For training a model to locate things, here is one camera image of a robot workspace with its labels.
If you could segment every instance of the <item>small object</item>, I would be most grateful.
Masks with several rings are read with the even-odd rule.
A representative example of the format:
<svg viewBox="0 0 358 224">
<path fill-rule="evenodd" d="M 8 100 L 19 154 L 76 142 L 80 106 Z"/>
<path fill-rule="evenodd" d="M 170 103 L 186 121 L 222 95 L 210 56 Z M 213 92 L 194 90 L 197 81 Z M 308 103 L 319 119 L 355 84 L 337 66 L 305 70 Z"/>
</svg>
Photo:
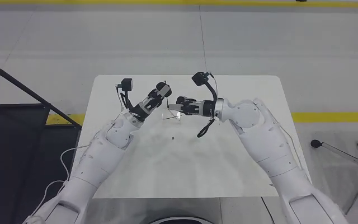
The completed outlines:
<svg viewBox="0 0 358 224">
<path fill-rule="evenodd" d="M 319 148 L 319 147 L 322 146 L 322 142 L 320 142 L 319 140 L 314 139 L 314 140 L 311 141 L 311 146 L 313 148 Z"/>
</svg>

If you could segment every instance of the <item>yellow stripe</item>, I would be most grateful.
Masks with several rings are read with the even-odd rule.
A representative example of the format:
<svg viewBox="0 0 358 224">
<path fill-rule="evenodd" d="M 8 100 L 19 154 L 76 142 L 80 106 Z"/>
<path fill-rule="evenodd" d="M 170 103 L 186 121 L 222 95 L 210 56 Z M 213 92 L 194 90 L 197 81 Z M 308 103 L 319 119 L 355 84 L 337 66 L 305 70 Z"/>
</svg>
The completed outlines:
<svg viewBox="0 0 358 224">
<path fill-rule="evenodd" d="M 293 121 L 296 123 L 339 123 L 358 122 L 357 112 L 339 113 L 292 113 Z"/>
<path fill-rule="evenodd" d="M 68 116 L 78 124 L 83 125 L 84 114 L 68 114 Z M 49 117 L 47 118 L 46 124 L 51 125 L 51 124 L 71 124 L 71 123 L 65 120 L 64 118 L 62 118 L 58 114 L 50 114 Z"/>
<path fill-rule="evenodd" d="M 338 113 L 292 113 L 295 123 L 343 123 L 358 122 L 358 112 L 338 112 Z M 83 125 L 84 114 L 69 114 L 75 122 Z M 50 114 L 46 124 L 70 124 L 58 114 Z"/>
<path fill-rule="evenodd" d="M 358 7 L 358 2 L 295 2 L 238 0 L 0 0 L 0 4 L 179 4 L 216 6 Z"/>
</svg>

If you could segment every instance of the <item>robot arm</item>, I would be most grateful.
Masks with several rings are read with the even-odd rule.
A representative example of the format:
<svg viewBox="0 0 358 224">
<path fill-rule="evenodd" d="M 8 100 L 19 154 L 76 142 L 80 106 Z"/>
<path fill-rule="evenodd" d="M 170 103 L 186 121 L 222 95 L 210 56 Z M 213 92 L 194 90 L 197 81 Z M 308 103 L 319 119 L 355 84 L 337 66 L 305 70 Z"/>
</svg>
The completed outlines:
<svg viewBox="0 0 358 224">
<path fill-rule="evenodd" d="M 89 201 L 98 187 L 116 169 L 128 145 L 132 132 L 138 130 L 146 117 L 171 94 L 169 85 L 160 82 L 135 107 L 126 94 L 129 112 L 121 113 L 105 125 L 91 140 L 72 178 L 63 190 L 32 214 L 26 223 L 84 223 Z"/>
<path fill-rule="evenodd" d="M 204 74 L 202 83 L 207 82 L 205 76 L 208 75 Z M 214 100 L 204 101 L 179 97 L 177 104 L 169 104 L 168 108 L 187 115 L 211 117 L 208 125 L 214 119 L 229 120 L 249 155 L 271 179 L 288 223 L 348 224 L 339 207 L 316 189 L 297 166 L 280 124 L 261 100 L 244 100 L 232 105 L 227 99 L 215 99 L 215 96 Z"/>
</svg>

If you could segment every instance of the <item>black metal frame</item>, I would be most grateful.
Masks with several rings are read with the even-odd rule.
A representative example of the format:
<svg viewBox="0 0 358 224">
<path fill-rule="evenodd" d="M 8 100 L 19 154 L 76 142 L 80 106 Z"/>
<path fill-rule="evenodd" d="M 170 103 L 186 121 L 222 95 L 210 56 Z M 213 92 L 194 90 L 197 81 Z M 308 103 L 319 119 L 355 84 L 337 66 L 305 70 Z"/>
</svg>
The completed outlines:
<svg viewBox="0 0 358 224">
<path fill-rule="evenodd" d="M 4 70 L 0 69 L 0 76 L 4 77 L 6 80 L 8 80 L 10 83 L 14 84 L 16 87 L 18 87 L 19 89 L 21 89 L 22 91 L 24 91 L 25 93 L 29 94 L 30 96 L 32 96 L 34 99 L 36 99 L 38 102 L 42 103 L 44 106 L 48 107 L 50 110 L 53 110 L 54 112 L 56 112 L 58 115 L 60 115 L 61 117 L 63 117 L 64 119 L 66 119 L 67 121 L 69 121 L 71 124 L 73 124 L 76 128 L 82 129 L 82 126 L 79 125 L 77 122 L 75 122 L 74 120 L 72 120 L 69 116 L 65 115 L 62 111 L 60 111 L 59 109 L 57 109 L 54 105 L 52 105 L 51 103 L 47 102 L 45 99 L 43 99 L 41 96 L 39 96 L 38 94 L 36 94 L 35 92 L 33 92 L 31 89 L 29 89 L 27 86 L 25 86 L 24 84 L 22 84 L 21 82 L 19 82 L 17 79 L 15 79 L 14 77 L 10 76 L 10 74 L 8 74 L 7 72 L 5 72 Z"/>
</svg>

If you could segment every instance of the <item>round base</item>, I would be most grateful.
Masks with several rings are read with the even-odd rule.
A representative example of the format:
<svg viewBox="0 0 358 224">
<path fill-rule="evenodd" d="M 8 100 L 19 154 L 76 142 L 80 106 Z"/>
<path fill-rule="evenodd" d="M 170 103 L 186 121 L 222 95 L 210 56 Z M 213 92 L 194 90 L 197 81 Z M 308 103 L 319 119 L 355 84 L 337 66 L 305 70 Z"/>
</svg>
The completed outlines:
<svg viewBox="0 0 358 224">
<path fill-rule="evenodd" d="M 150 224 L 212 224 L 206 220 L 192 217 L 171 217 L 151 222 Z"/>
</svg>

